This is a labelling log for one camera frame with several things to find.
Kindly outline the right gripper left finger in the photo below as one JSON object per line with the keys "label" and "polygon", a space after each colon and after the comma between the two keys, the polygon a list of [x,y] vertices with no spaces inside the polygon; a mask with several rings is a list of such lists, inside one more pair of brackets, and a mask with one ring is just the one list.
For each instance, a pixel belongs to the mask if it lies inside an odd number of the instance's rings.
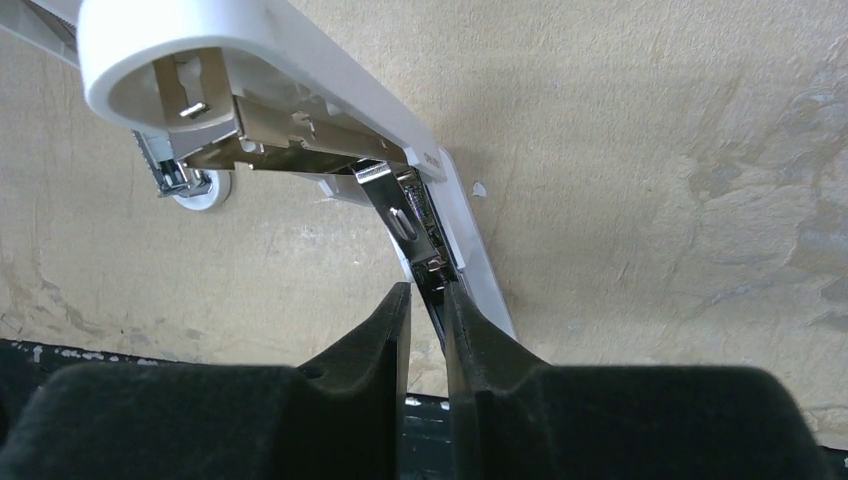
{"label": "right gripper left finger", "polygon": [[395,479],[410,286],[285,365],[98,362],[53,374],[1,451],[5,479]]}

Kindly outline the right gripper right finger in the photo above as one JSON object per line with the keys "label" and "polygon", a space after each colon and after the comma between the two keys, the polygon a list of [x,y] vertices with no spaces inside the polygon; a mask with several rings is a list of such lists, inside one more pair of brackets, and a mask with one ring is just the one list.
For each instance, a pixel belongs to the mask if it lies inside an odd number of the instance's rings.
{"label": "right gripper right finger", "polygon": [[833,479],[794,399],[738,366],[552,365],[445,291],[460,479]]}

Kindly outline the long white stapler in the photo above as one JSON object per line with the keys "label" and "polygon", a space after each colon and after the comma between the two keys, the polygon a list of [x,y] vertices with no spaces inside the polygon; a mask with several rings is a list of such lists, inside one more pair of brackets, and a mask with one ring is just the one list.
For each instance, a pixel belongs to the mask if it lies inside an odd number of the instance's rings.
{"label": "long white stapler", "polygon": [[159,193],[221,203],[238,165],[374,209],[437,332],[444,289],[515,332],[451,155],[286,1],[5,1],[1,27],[77,68],[90,109],[130,129]]}

